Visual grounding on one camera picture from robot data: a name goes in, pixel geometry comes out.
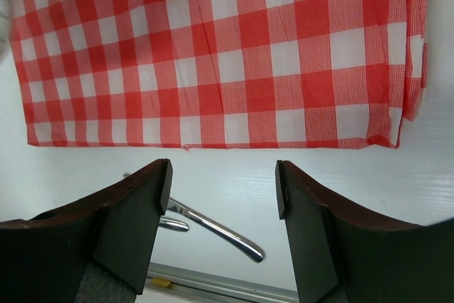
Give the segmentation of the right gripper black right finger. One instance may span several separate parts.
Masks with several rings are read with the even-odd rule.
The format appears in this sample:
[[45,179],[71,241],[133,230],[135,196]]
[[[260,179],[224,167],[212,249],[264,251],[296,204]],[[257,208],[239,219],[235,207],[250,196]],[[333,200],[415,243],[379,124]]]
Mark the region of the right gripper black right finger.
[[452,302],[453,220],[421,226],[361,206],[289,161],[275,168],[300,302]]

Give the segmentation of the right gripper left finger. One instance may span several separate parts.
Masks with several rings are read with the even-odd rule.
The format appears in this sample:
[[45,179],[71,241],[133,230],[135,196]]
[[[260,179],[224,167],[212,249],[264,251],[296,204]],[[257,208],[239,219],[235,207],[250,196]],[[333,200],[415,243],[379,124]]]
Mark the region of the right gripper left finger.
[[1,223],[2,302],[134,302],[143,293],[172,164],[32,219]]

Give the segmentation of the red white checkered cloth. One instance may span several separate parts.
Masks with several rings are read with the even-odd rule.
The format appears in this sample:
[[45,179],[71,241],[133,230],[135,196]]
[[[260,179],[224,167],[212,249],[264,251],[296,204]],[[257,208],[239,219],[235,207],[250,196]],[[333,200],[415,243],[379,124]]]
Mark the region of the red white checkered cloth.
[[35,146],[397,148],[428,0],[11,0]]

